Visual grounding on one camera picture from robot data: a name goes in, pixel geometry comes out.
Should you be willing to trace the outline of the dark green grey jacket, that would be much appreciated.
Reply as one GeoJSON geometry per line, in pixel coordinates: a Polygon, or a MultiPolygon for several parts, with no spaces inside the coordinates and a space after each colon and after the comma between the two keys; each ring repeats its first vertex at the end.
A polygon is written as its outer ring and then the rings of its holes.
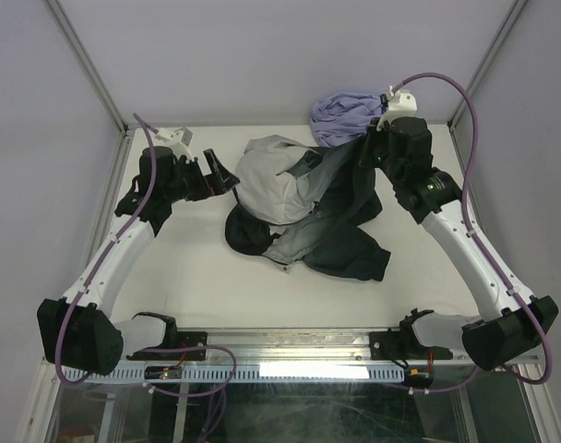
{"type": "Polygon", "coordinates": [[[311,147],[278,135],[250,140],[224,228],[235,252],[330,277],[383,281],[390,252],[362,229],[383,206],[360,138],[311,147]]]}

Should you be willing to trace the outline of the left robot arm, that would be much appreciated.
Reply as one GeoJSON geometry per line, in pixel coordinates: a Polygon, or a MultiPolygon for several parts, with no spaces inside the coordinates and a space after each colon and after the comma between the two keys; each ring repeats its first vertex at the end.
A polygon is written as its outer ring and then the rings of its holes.
{"type": "Polygon", "coordinates": [[[224,195],[240,182],[205,150],[210,168],[176,156],[166,147],[146,148],[138,173],[114,211],[109,233],[77,281],[37,310],[45,359],[57,370],[70,367],[106,376],[125,357],[150,350],[168,358],[181,346],[173,317],[142,312],[113,323],[117,295],[138,258],[157,237],[179,201],[224,195]]]}

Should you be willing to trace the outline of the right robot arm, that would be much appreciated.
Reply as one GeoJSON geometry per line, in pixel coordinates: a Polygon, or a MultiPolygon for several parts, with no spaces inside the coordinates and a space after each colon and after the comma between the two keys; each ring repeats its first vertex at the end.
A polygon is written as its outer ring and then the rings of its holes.
{"type": "Polygon", "coordinates": [[[433,165],[432,133],[417,117],[380,124],[362,138],[360,165],[377,168],[396,200],[439,244],[469,288],[475,317],[414,309],[400,323],[402,353],[462,350],[482,370],[503,367],[542,344],[559,313],[553,298],[522,283],[480,232],[452,176],[433,165]]]}

